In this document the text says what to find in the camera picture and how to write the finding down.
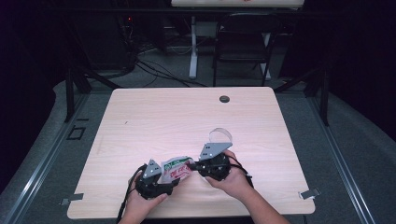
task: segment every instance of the black curtain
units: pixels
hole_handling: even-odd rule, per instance
[[[344,13],[298,21],[280,76],[301,76],[330,52],[330,91],[396,140],[395,9],[390,0],[305,0],[304,10]]]
[[[0,190],[18,170],[55,102],[52,88],[64,80],[55,20],[34,1],[6,1],[0,8]]]

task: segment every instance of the gray carpet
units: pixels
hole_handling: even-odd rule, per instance
[[[206,86],[211,86],[212,69],[210,48],[200,47],[198,64],[198,77],[194,80]],[[283,83],[283,78],[277,79],[282,64],[284,52],[276,53],[271,64],[273,78],[267,86],[277,87]],[[139,59],[152,64],[157,69],[165,67],[177,77],[188,79],[190,66],[190,53],[175,53],[169,50],[167,55],[156,50],[139,56]],[[229,73],[234,71],[233,77],[240,72],[249,72],[253,79],[222,79],[220,86],[259,86],[260,72],[251,71],[251,66],[222,67],[219,72]],[[149,75],[141,68],[136,69],[127,76],[112,78],[112,81],[126,88],[143,87],[184,87],[178,81],[156,78]],[[75,119],[67,125],[63,124],[65,118],[64,83],[55,88],[57,102],[52,110],[48,122],[33,145],[30,153],[20,170],[11,180],[6,190],[0,195],[0,223],[4,223],[8,212],[18,200],[23,188],[28,183],[37,165],[43,156],[53,147],[54,139],[62,128],[67,127],[66,133],[74,128],[85,128],[81,139],[67,140],[67,135],[60,144],[60,151],[55,163],[39,188],[21,223],[114,223],[114,220],[71,220],[66,216],[67,205],[60,206],[62,198],[67,198],[74,193],[85,160],[97,132],[100,120],[109,98],[109,88],[96,80],[90,80],[94,91],[80,99],[86,99]],[[315,199],[316,211],[306,216],[308,223],[360,223],[356,210],[348,196],[346,187],[338,174],[332,160],[329,143],[320,129],[320,124],[315,118],[315,112],[310,108],[308,100],[304,98],[301,83],[289,92],[278,94],[277,100],[290,131],[292,142],[302,165],[309,188],[319,188],[322,194]],[[334,137],[346,158],[350,170],[361,188],[362,195],[377,223],[391,223],[396,219],[395,193],[393,187],[396,167],[396,144],[369,120],[351,109],[333,95],[329,104],[329,122]],[[73,132],[69,138],[78,137],[78,132]],[[286,216],[292,223],[304,223],[303,216]],[[166,219],[146,220],[145,223],[252,223],[250,217],[233,218],[208,218],[208,219]]]

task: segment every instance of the metal clip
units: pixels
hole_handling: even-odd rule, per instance
[[[72,194],[69,196],[68,199],[62,199],[59,202],[59,205],[69,205],[71,201],[77,201],[77,200],[82,200],[82,198],[84,197],[83,193],[80,194]]]
[[[315,197],[319,196],[321,192],[319,189],[310,189],[305,192],[298,192],[300,198],[302,199],[315,199]]]

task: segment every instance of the wrist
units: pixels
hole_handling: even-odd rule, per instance
[[[124,214],[121,221],[118,224],[140,224],[141,221],[136,220],[134,216],[130,214]]]
[[[244,190],[244,193],[236,199],[239,200],[241,203],[246,204],[248,201],[257,198],[257,194],[259,194],[259,192],[257,192],[257,190],[255,190],[254,188],[247,188]]]

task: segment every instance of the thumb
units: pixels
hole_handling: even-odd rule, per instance
[[[168,197],[168,195],[166,193],[164,193],[164,194],[157,196],[152,201],[154,201],[155,205],[158,205],[158,204],[162,203],[167,197]]]
[[[219,181],[215,180],[214,178],[212,178],[210,176],[205,176],[205,179],[214,188],[216,188],[216,184],[219,182]]]

